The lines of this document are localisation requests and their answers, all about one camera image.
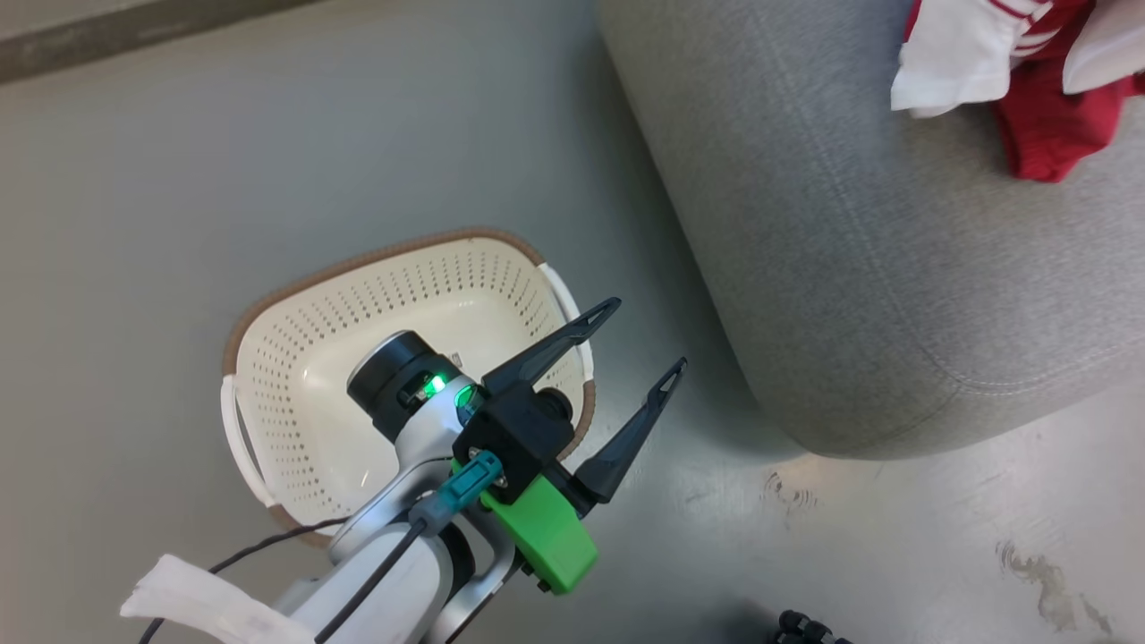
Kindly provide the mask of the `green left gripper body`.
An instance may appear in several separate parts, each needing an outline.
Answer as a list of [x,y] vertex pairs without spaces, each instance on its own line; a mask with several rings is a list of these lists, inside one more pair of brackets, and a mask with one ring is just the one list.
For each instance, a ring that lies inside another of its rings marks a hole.
[[548,591],[572,594],[598,560],[597,543],[572,503],[543,474],[512,504],[495,498],[492,490],[482,492],[479,508],[492,513]]

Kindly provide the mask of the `cream perforated laundry basket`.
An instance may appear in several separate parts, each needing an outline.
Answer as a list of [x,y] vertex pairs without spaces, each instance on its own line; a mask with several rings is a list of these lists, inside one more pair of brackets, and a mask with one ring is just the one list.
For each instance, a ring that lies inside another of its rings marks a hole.
[[283,529],[352,516],[398,471],[346,392],[369,351],[412,330],[480,379],[578,315],[556,270],[507,231],[439,233],[332,265],[234,327],[220,392],[232,460]]

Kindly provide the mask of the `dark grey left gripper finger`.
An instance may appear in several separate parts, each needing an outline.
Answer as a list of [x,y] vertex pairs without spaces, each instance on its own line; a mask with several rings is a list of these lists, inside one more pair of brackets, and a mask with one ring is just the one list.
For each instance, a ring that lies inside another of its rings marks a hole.
[[619,311],[621,305],[619,298],[611,297],[585,311],[581,317],[559,327],[554,333],[540,338],[540,341],[487,372],[481,380],[483,387],[493,395],[518,385],[534,387],[568,351],[587,343]]
[[647,392],[643,405],[610,437],[608,443],[572,473],[572,489],[584,505],[613,501],[662,413],[674,396],[676,387],[682,383],[687,368],[688,360],[680,358]]

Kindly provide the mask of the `black knobbly object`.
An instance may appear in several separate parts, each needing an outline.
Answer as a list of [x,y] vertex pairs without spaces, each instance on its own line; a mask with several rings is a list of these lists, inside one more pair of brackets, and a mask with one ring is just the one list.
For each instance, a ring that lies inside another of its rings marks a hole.
[[824,623],[810,619],[805,613],[784,610],[777,616],[776,633],[769,636],[769,644],[854,644],[853,641],[835,636]]

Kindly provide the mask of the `grey fabric sofa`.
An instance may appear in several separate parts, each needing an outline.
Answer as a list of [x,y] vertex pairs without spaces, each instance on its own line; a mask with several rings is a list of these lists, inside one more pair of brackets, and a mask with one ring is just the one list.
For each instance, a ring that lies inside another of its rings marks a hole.
[[1145,99],[1063,183],[892,113],[909,0],[597,0],[750,390],[818,455],[978,443],[1145,380]]

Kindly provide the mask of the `red and white clothing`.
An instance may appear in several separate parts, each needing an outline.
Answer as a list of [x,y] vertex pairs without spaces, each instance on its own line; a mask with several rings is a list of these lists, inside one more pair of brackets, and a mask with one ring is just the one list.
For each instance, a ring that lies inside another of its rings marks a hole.
[[1145,0],[913,0],[890,91],[915,118],[989,103],[1014,178],[1059,183],[1145,97]]

